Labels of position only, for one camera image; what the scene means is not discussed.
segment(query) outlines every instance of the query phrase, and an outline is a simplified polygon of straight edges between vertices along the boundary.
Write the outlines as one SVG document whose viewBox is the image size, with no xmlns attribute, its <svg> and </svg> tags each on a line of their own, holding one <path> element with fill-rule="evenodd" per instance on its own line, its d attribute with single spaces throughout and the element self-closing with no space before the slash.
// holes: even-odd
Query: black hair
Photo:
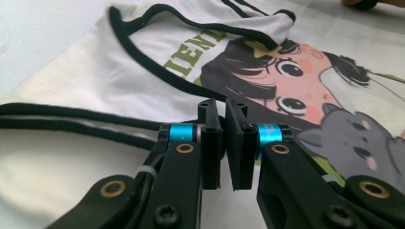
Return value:
<svg viewBox="0 0 405 229">
<path fill-rule="evenodd" d="M 250 98 L 272 99 L 276 94 L 275 87 L 252 84 L 235 76 L 235 74 L 257 75 L 263 70 L 254 71 L 252 69 L 266 69 L 268 63 L 274 59 L 270 55 L 255 58 L 253 48 L 249 47 L 245 43 L 246 41 L 254 42 L 254 40 L 244 37 L 230 41 L 224 52 L 203 66 L 202 85 L 228 96 L 243 95 Z M 286 40 L 279 53 L 291 52 L 300 52 L 299 45 Z"/>
<path fill-rule="evenodd" d="M 310 123 L 292 115 L 285 115 L 272 111 L 249 98 L 263 99 L 266 103 L 276 96 L 276 87 L 266 87 L 253 84 L 236 75 L 253 76 L 267 71 L 267 66 L 275 61 L 275 57 L 264 54 L 256 58 L 254 49 L 246 44 L 254 40 L 244 37 L 232 40 L 225 51 L 211 62 L 202 67 L 202 86 L 223 94 L 227 97 L 245 102 L 249 107 L 248 120 L 254 122 L 287 123 L 296 131 L 313 128 L 316 124 Z M 301 53 L 299 44 L 286 40 L 281 44 L 279 54 Z M 324 52 L 336 72 L 351 85 L 365 87 L 370 81 L 364 68 L 355 65 L 354 60 Z"/>
</svg>

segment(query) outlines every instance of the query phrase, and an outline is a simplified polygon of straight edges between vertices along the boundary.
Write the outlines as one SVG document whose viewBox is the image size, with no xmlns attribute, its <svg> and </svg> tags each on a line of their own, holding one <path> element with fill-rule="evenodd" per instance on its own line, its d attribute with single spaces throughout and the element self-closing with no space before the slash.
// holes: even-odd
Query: black cable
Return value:
<svg viewBox="0 0 405 229">
<path fill-rule="evenodd" d="M 164 160 L 165 154 L 160 154 L 156 156 L 152 162 L 149 164 L 149 166 L 153 167 L 155 170 L 157 170 L 157 167 L 160 166 L 160 163 Z M 146 204 L 149 200 L 149 197 L 151 195 L 153 183 L 154 183 L 154 177 L 147 172 L 139 172 L 137 176 L 135 177 L 137 180 L 142 180 L 143 181 L 143 186 L 140 188 L 141 182 L 139 182 L 139 186 L 136 190 L 141 190 L 140 191 L 140 197 L 139 197 L 139 203 L 134 209 L 134 212 L 132 216 L 128 219 L 128 223 L 125 225 L 125 229 L 133 229 L 137 228 L 142 214 L 144 212 L 144 209 L 146 207 Z"/>
<path fill-rule="evenodd" d="M 146 203 L 150 197 L 152 186 L 153 186 L 153 176 L 151 174 L 146 174 L 139 199 L 139 204 L 134 210 L 132 216 L 129 218 L 128 223 L 125 225 L 125 229 L 134 229 L 138 227 L 140 219 L 146 207 Z"/>
<path fill-rule="evenodd" d="M 353 209 L 353 211 L 361 218 L 361 220 L 366 222 L 366 224 L 371 228 L 396 229 L 396 227 L 390 224 L 387 220 L 379 217 L 373 212 L 370 212 L 367 209 L 354 204 L 346 198 L 342 197 L 342 199 Z"/>
<path fill-rule="evenodd" d="M 40 105 L 30 103 L 7 103 L 0 105 L 0 115 L 38 115 L 56 116 L 68 118 L 81 118 L 86 120 L 113 123 L 117 125 L 136 127 L 146 130 L 157 131 L 162 122 L 137 119 L 116 114 L 105 114 L 90 110 L 59 107 L 51 105 Z"/>
<path fill-rule="evenodd" d="M 68 120 L 0 118 L 0 129 L 61 131 L 80 135 L 89 135 L 136 146 L 145 150 L 151 150 L 156 143 L 154 140 L 140 136 L 91 127 Z"/>
</svg>

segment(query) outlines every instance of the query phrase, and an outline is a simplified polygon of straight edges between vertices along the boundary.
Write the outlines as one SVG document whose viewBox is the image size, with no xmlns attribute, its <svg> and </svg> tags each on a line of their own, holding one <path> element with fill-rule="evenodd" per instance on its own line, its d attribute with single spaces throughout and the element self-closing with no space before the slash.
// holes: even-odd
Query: black plastic part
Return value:
<svg viewBox="0 0 405 229">
<path fill-rule="evenodd" d="M 170 123 L 164 123 L 160 126 L 158 133 L 158 141 L 155 143 L 150 154 L 143 163 L 144 165 L 150 165 L 157 156 L 166 153 L 167 146 L 169 144 L 170 127 L 171 127 Z"/>
<path fill-rule="evenodd" d="M 139 228 L 200 228 L 202 161 L 197 143 L 170 144 Z"/>
<path fill-rule="evenodd" d="M 358 10 L 371 10 L 378 3 L 378 0 L 363 0 L 355 5 Z"/>
<path fill-rule="evenodd" d="M 380 179 L 350 177 L 343 195 L 397 228 L 405 228 L 405 195 Z"/>
<path fill-rule="evenodd" d="M 75 208 L 59 218 L 49 229 L 119 228 L 133 204 L 135 181 L 128 176 L 111 176 L 97 182 Z"/>
<path fill-rule="evenodd" d="M 292 130 L 288 125 L 281 123 L 278 123 L 277 125 L 280 127 L 281 133 L 283 135 L 283 141 L 291 142 L 294 140 L 292 136 Z"/>
<path fill-rule="evenodd" d="M 221 159 L 224 157 L 223 129 L 215 99 L 208 99 L 198 106 L 198 122 L 202 125 L 202 187 L 215 190 L 221 187 Z"/>
<path fill-rule="evenodd" d="M 268 143 L 257 201 L 268 228 L 367 228 L 295 142 Z"/>
<path fill-rule="evenodd" d="M 251 189 L 259 150 L 258 131 L 247 123 L 246 114 L 245 104 L 226 100 L 226 153 L 234 190 Z"/>
</svg>

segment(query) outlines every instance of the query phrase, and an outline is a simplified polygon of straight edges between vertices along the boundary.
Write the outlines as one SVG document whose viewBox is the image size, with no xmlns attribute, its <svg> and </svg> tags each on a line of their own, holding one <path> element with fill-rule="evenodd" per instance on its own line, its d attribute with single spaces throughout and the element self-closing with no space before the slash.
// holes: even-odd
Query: cartoon cat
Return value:
<svg viewBox="0 0 405 229">
<path fill-rule="evenodd" d="M 344 178 L 376 177 L 405 193 L 405 139 L 393 138 L 378 122 L 363 113 L 350 113 L 325 104 L 319 129 L 306 130 L 296 140 L 324 157 Z"/>
</svg>

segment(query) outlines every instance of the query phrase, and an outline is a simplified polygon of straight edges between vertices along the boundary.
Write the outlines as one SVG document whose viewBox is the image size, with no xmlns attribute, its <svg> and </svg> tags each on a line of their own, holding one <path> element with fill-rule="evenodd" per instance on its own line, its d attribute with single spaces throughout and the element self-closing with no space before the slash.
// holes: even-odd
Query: screw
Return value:
<svg viewBox="0 0 405 229">
<path fill-rule="evenodd" d="M 355 225 L 352 213 L 340 205 L 331 205 L 325 212 L 327 219 L 337 228 L 353 228 Z"/>
<path fill-rule="evenodd" d="M 161 205 L 155 211 L 155 223 L 159 228 L 174 228 L 180 221 L 180 214 L 172 205 Z"/>
</svg>

